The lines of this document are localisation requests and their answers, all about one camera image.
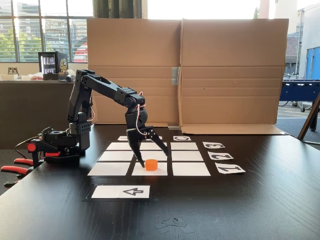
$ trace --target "white paper square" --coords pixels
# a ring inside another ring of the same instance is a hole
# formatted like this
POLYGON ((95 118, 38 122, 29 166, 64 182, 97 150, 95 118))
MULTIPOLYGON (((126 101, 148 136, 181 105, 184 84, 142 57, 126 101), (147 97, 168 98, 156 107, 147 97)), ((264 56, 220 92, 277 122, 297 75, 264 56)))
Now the white paper square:
POLYGON ((195 142, 171 142, 171 150, 198 150, 195 142))
POLYGON ((218 172, 221 174, 237 174, 237 173, 245 173, 246 171, 243 170, 240 166, 235 164, 221 164, 215 163, 218 172))
POLYGON ((97 162, 88 176, 125 176, 130 162, 97 162))
POLYGON ((158 162, 158 169, 155 171, 147 171, 139 162, 136 162, 132 172, 132 176, 167 176, 167 163, 158 162))
POLYGON ((210 152, 208 151, 209 157, 212 160, 228 160, 234 159, 229 153, 221 153, 221 152, 210 152))
POLYGON ((155 159, 157 161, 167 161, 167 156, 163 151, 141 151, 142 159, 155 159))
MULTIPOLYGON (((159 139, 162 140, 162 136, 159 136, 159 139)), ((151 141, 150 138, 146 139, 146 141, 151 141)))
POLYGON ((161 148, 155 144, 154 142, 142 142, 140 145, 140 150, 159 150, 161 151, 161 148))
POLYGON ((191 141, 189 136, 173 136, 174 141, 191 141))
POLYGON ((174 176, 211 176, 204 162, 173 162, 174 176))
POLYGON ((98 162, 101 161, 111 161, 111 162, 130 162, 134 156, 133 151, 105 151, 98 162))
POLYGON ((112 142, 106 150, 131 150, 131 147, 128 142, 112 142))
POLYGON ((118 141, 128 141, 128 136, 120 136, 118 141))
POLYGON ((99 185, 92 199, 148 199, 149 185, 99 185))
POLYGON ((206 149, 222 149, 225 146, 222 145, 222 143, 219 142, 207 142, 203 141, 203 145, 206 149))
POLYGON ((204 160, 199 151, 172 151, 171 157, 172 161, 198 162, 204 160))

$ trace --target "mini fridge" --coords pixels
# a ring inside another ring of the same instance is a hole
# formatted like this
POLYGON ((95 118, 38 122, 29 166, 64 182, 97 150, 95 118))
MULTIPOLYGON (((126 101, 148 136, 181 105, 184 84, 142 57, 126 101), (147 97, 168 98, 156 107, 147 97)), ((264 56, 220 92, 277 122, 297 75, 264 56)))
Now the mini fridge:
POLYGON ((39 70, 43 80, 58 80, 66 77, 68 55, 58 51, 38 52, 39 70))

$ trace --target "window frame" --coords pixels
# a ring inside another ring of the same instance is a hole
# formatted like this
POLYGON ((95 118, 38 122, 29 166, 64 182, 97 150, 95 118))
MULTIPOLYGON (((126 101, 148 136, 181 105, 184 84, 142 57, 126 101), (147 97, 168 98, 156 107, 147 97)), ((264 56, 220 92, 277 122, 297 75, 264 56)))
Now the window frame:
POLYGON ((15 51, 15 61, 0 61, 1 63, 38 63, 38 61, 20 61, 20 52, 18 49, 18 39, 16 36, 16 24, 15 19, 39 19, 40 24, 40 38, 41 38, 41 51, 39 52, 45 52, 46 46, 45 46, 45 36, 43 31, 43 23, 42 19, 63 19, 66 20, 67 24, 67 37, 68 37, 68 51, 69 51, 69 63, 79 63, 74 62, 74 56, 73 56, 73 44, 71 39, 71 27, 70 27, 70 19, 77 19, 77 20, 87 20, 92 19, 94 17, 94 0, 92 1, 92 16, 70 16, 69 15, 69 8, 68 8, 68 0, 65 0, 65 7, 66 7, 66 16, 42 16, 41 13, 41 0, 38 0, 38 10, 39 10, 39 16, 34 15, 22 15, 22 16, 15 16, 14 15, 14 0, 10 0, 11 3, 11 16, 0 16, 0 20, 7 19, 12 20, 12 28, 13 28, 13 41, 14 41, 14 51, 15 51))

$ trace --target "cardboard panel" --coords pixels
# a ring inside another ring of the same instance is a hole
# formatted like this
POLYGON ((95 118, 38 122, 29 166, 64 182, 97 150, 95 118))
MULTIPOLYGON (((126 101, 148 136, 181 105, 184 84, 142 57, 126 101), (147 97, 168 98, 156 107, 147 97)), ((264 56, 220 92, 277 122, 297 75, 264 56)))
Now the cardboard panel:
POLYGON ((180 125, 275 124, 281 73, 282 67, 183 67, 180 125))
POLYGON ((283 66, 288 25, 288 19, 184 19, 182 66, 283 66))
MULTIPOLYGON (((142 91, 149 125, 167 126, 167 123, 178 122, 178 86, 172 85, 171 67, 152 67, 154 71, 150 71, 149 67, 91 67, 90 69, 119 86, 129 87, 137 92, 142 91)), ((94 110, 97 112, 94 123, 126 123, 126 107, 97 92, 93 92, 93 99, 94 110)))
POLYGON ((181 127, 184 134, 215 135, 280 135, 282 130, 268 124, 186 124, 181 127))
POLYGON ((87 20, 89 66, 180 65, 180 20, 87 20))
POLYGON ((272 124, 277 118, 278 97, 184 96, 185 124, 272 124))

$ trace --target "paper scrap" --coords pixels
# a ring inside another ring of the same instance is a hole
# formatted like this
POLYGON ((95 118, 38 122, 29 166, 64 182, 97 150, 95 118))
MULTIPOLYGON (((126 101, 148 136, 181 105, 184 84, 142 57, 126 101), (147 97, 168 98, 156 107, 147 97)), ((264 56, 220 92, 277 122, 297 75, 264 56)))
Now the paper scrap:
POLYGON ((189 225, 187 225, 186 227, 180 227, 180 229, 185 233, 185 234, 190 234, 190 233, 194 233, 195 230, 193 230, 193 228, 191 228, 189 225))
POLYGON ((171 142, 171 150, 198 150, 195 142, 171 142))
POLYGON ((134 156, 133 151, 105 151, 101 157, 98 159, 98 162, 102 161, 111 161, 111 162, 130 162, 134 156))
POLYGON ((174 141, 191 141, 189 136, 173 136, 174 141))
POLYGON ((125 176, 130 162, 97 162, 88 176, 125 176))
POLYGON ((235 165, 235 164, 215 163, 215 166, 218 169, 219 173, 221 173, 221 174, 237 174, 237 173, 245 173, 246 172, 240 166, 235 165))
POLYGON ((148 199, 150 185, 99 185, 92 199, 148 199))
POLYGON ((173 222, 177 227, 183 227, 185 228, 187 226, 187 222, 183 221, 181 218, 173 218, 173 222))
POLYGON ((208 151, 209 157, 212 160, 228 160, 234 159, 229 153, 221 153, 221 152, 210 152, 208 151))
POLYGON ((169 220, 170 219, 170 216, 164 216, 164 217, 162 217, 162 221, 167 221, 167 220, 169 220))
POLYGON ((172 161, 184 161, 184 162, 203 162, 203 158, 199 151, 172 151, 172 161))
POLYGON ((139 162, 136 162, 132 172, 132 176, 167 176, 167 163, 158 162, 158 169, 155 171, 147 171, 139 162))
POLYGON ((206 141, 203 141, 203 145, 207 149, 222 149, 222 148, 225 147, 221 143, 218 143, 218 142, 206 142, 206 141))
POLYGON ((161 148, 155 144, 154 142, 142 142, 140 145, 140 150, 159 150, 161 151, 161 148))
POLYGON ((118 141, 128 141, 128 136, 120 136, 118 141))
POLYGON ((173 162, 174 176, 211 176, 204 162, 173 162))
POLYGON ((176 223, 174 222, 174 218, 173 217, 170 217, 169 220, 166 220, 166 221, 162 221, 163 224, 166 224, 166 225, 171 225, 171 226, 175 226, 176 223))
POLYGON ((168 227, 169 225, 163 224, 163 223, 158 223, 154 226, 156 227, 156 229, 162 229, 162 228, 168 227))
POLYGON ((131 147, 127 142, 112 142, 106 150, 131 150, 131 147))
POLYGON ((161 234, 164 234, 164 233, 167 233, 169 232, 169 227, 163 227, 163 228, 158 228, 158 231, 161 233, 161 234))

